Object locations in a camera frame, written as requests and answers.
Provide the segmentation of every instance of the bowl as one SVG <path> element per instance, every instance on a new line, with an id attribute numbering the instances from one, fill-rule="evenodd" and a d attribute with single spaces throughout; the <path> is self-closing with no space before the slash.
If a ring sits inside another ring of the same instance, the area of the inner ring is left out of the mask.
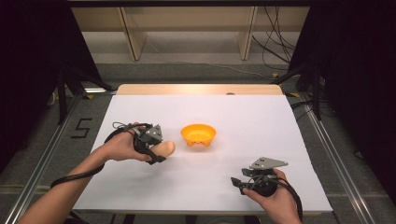
<path id="1" fill-rule="evenodd" d="M 208 147 L 216 135 L 216 130 L 207 124 L 196 123 L 184 127 L 180 133 L 187 146 L 192 147 L 195 144 L 202 144 Z"/>

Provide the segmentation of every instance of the white tabletop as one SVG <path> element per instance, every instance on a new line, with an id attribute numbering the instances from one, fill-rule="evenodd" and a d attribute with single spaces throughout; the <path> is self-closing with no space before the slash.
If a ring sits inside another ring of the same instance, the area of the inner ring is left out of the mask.
<path id="1" fill-rule="evenodd" d="M 234 187 L 231 177 L 259 157 L 287 161 L 279 168 L 299 194 L 305 213 L 332 211 L 313 170 L 284 95 L 116 95 L 92 148 L 113 122 L 160 124 L 176 152 L 162 163 L 109 161 L 79 198 L 81 211 L 134 214 L 259 214 L 262 208 Z M 205 123 L 217 135 L 209 147 L 188 147 L 186 125 Z"/>

